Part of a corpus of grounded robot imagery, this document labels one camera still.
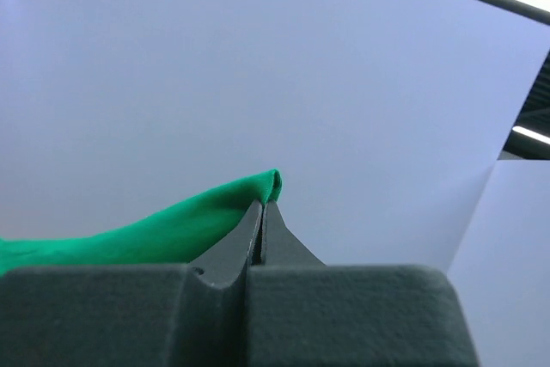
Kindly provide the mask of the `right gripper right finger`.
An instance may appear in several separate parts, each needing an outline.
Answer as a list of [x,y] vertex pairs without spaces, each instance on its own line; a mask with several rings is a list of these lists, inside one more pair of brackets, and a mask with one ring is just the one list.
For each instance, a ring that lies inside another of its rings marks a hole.
[[250,366],[475,366],[454,287],[418,265],[328,266],[262,217],[261,262],[247,274]]

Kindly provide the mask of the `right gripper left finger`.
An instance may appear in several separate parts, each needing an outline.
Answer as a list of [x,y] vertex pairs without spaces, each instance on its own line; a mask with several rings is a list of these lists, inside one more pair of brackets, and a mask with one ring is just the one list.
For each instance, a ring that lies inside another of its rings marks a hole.
[[4,366],[239,366],[253,202],[187,264],[35,266],[1,278]]

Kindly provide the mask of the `green t shirt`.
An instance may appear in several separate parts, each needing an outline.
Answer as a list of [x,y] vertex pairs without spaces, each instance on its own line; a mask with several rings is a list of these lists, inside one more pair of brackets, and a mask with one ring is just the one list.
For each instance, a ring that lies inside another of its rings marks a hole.
[[279,198],[276,169],[214,187],[140,221],[95,235],[1,240],[1,274],[28,266],[188,263],[223,239],[255,202]]

